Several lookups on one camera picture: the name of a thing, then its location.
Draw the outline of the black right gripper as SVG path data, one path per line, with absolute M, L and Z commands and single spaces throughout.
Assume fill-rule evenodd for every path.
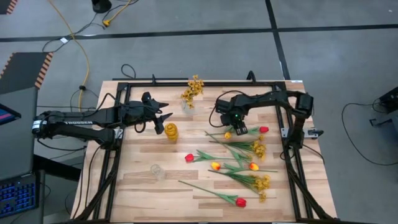
M 236 106 L 232 101 L 217 100 L 215 111 L 220 114 L 222 125 L 234 125 L 234 129 L 238 136 L 248 133 L 248 129 L 244 122 L 231 123 L 229 116 L 230 113 L 241 113 L 245 117 L 248 114 L 246 106 Z

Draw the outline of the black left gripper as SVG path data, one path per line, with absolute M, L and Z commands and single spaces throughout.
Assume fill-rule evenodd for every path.
M 161 103 L 153 99 L 150 93 L 144 92 L 141 101 L 130 101 L 123 109 L 123 124 L 132 126 L 152 121 L 154 119 L 156 134 L 164 132 L 164 121 L 173 115 L 168 113 L 156 118 L 156 114 L 161 114 L 161 108 L 168 106 L 168 103 Z

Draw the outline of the yellow artificial daffodil bunch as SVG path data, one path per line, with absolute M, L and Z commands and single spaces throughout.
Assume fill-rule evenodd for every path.
M 193 104 L 194 97 L 203 93 L 204 86 L 203 80 L 199 79 L 198 75 L 194 75 L 192 80 L 188 80 L 188 86 L 180 97 L 189 109 L 195 107 Z
M 247 141 L 220 141 L 218 139 L 214 139 L 213 142 L 233 147 L 242 152 L 251 153 L 264 160 L 266 157 L 266 145 L 264 143 L 264 139 L 264 135 L 259 135 L 256 139 Z

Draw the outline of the yellow red artificial tulip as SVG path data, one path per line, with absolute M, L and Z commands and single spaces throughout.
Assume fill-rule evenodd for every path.
M 215 137 L 213 137 L 212 134 L 209 134 L 206 132 L 206 135 L 210 136 L 213 140 L 215 140 L 216 143 L 221 144 L 222 146 L 227 148 L 230 151 L 230 153 L 232 153 L 233 158 L 238 162 L 239 168 L 232 167 L 230 165 L 226 165 L 227 169 L 230 169 L 234 172 L 239 172 L 239 171 L 243 171 L 243 170 L 259 171 L 259 166 L 254 162 L 248 161 L 248 159 L 249 159 L 248 157 L 244 156 L 243 154 L 239 154 L 239 153 L 235 152 L 234 150 L 230 149 L 227 145 L 225 145 L 224 143 L 222 143 L 221 141 L 219 141 Z
M 236 172 L 243 172 L 243 171 L 254 171 L 254 172 L 277 172 L 276 170 L 264 170 L 260 169 L 260 167 L 256 164 L 251 162 L 248 166 L 236 167 L 229 164 L 223 164 L 217 162 L 211 163 L 211 168 L 214 171 L 220 171 L 221 169 L 226 170 L 227 173 L 236 173 Z

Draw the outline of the red tulip stem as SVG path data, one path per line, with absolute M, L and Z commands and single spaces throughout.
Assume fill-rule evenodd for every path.
M 197 154 L 187 154 L 185 156 L 185 162 L 200 162 L 200 161 L 212 161 L 212 160 L 234 160 L 237 162 L 249 162 L 251 158 L 249 156 L 245 156 L 244 154 L 239 154 L 237 152 L 231 151 L 231 156 L 212 156 L 203 151 L 197 150 Z

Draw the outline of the long green stem foreground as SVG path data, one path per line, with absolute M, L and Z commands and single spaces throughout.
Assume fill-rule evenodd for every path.
M 222 198 L 223 200 L 225 200 L 225 201 L 227 201 L 228 203 L 233 204 L 233 205 L 235 205 L 235 206 L 237 206 L 237 207 L 241 207 L 241 208 L 246 207 L 247 201 L 246 201 L 244 198 L 239 197 L 239 196 L 237 196 L 237 195 L 226 195 L 226 194 L 214 192 L 214 191 L 211 191 L 211 190 L 204 189 L 204 188 L 202 188 L 202 187 L 198 187 L 198 186 L 193 185 L 193 184 L 189 184 L 189 183 L 184 182 L 184 181 L 182 181 L 182 180 L 179 180 L 179 182 L 180 182 L 180 183 L 183 183 L 183 184 L 185 184 L 185 185 L 189 185 L 189 186 L 191 186 L 191 187 L 194 187 L 194 188 L 196 188 L 196 189 L 200 189 L 200 190 L 202 190 L 202 191 L 208 192 L 208 193 L 210 193 L 210 194 L 213 194 L 213 195 L 215 195 L 215 196 L 217 196 L 217 197 L 219 197 L 219 198 Z

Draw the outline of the amber glass vase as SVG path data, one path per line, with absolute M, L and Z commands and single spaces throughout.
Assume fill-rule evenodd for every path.
M 165 126 L 165 134 L 170 141 L 176 141 L 178 139 L 178 129 L 173 123 L 169 123 Z

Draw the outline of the clear ribbed glass vase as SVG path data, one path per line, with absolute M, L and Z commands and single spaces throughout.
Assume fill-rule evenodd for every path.
M 185 100 L 182 100 L 181 102 L 181 108 L 182 108 L 182 112 L 183 114 L 187 115 L 187 116 L 191 116 L 194 115 L 196 113 L 195 108 L 191 108 L 187 102 Z

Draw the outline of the clear smooth glass carafe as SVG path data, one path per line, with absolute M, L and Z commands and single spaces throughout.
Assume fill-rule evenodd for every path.
M 165 171 L 163 170 L 163 168 L 161 168 L 160 165 L 158 164 L 151 165 L 150 171 L 158 181 L 162 181 L 165 179 L 166 176 Z

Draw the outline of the black round stand base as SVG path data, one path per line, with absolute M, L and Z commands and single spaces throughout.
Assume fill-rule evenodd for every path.
M 93 11 L 100 14 L 108 12 L 112 7 L 110 0 L 91 0 L 91 3 Z

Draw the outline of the black mat orange striped edge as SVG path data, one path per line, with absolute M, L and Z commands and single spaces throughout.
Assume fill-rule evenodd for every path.
M 0 15 L 10 15 L 17 6 L 18 0 L 0 0 Z
M 53 59 L 52 52 L 13 53 L 0 71 L 0 94 L 40 89 Z

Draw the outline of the grey desk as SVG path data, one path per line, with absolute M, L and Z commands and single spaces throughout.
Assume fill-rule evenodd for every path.
M 27 88 L 0 95 L 0 103 L 17 111 L 21 118 L 0 126 L 0 184 L 35 183 L 35 209 L 0 218 L 0 224 L 43 224 L 44 175 L 34 166 L 32 124 L 36 116 L 37 89 Z

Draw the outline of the black computer monitor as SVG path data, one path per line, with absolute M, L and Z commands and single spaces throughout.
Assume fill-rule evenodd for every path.
M 0 103 L 0 126 L 20 118 L 20 113 Z

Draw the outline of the black floor equipment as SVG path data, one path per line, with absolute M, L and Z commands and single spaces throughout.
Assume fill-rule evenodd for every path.
M 370 119 L 371 126 L 381 126 L 392 123 L 398 130 L 398 86 L 378 98 L 381 115 Z

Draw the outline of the backlit computer keyboard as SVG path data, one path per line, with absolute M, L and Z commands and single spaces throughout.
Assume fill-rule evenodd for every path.
M 37 189 L 35 183 L 0 184 L 0 218 L 37 208 Z

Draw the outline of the black metal rig frame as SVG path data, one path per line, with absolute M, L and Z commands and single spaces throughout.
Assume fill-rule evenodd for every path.
M 303 147 L 294 149 L 287 145 L 281 128 L 290 129 L 295 116 L 280 106 L 252 108 L 244 118 L 249 128 L 267 126 L 264 134 L 235 135 L 220 141 L 247 141 L 264 135 L 266 157 L 257 156 L 229 147 L 239 154 L 251 158 L 260 169 L 277 172 L 243 171 L 237 174 L 268 175 L 270 187 L 266 190 L 266 201 L 259 202 L 259 196 L 230 177 L 211 172 L 212 162 L 239 167 L 234 160 L 212 160 L 185 162 L 187 154 L 197 150 L 212 156 L 231 156 L 230 151 L 213 142 L 207 133 L 222 133 L 220 114 L 213 111 L 217 97 L 229 101 L 241 91 L 247 95 L 261 95 L 269 91 L 290 90 L 306 93 L 302 82 L 264 81 L 252 83 L 249 80 L 205 80 L 203 93 L 194 97 L 196 113 L 183 114 L 180 95 L 188 81 L 110 81 L 104 82 L 98 104 L 102 108 L 117 103 L 140 101 L 144 92 L 158 102 L 168 103 L 163 114 L 173 113 L 165 120 L 178 129 L 178 139 L 168 140 L 165 134 L 156 134 L 153 123 L 145 128 L 130 126 L 123 128 L 120 146 L 116 150 L 101 149 L 94 141 L 88 143 L 84 169 L 76 192 L 70 221 L 73 224 L 98 223 L 192 223 L 192 224 L 339 224 L 336 216 L 326 170 L 321 158 L 304 150 L 309 145 L 318 149 L 318 142 L 304 138 Z M 158 181 L 150 171 L 158 164 L 165 171 L 165 179 Z M 247 201 L 241 208 L 213 194 L 180 183 L 207 190 L 237 195 Z

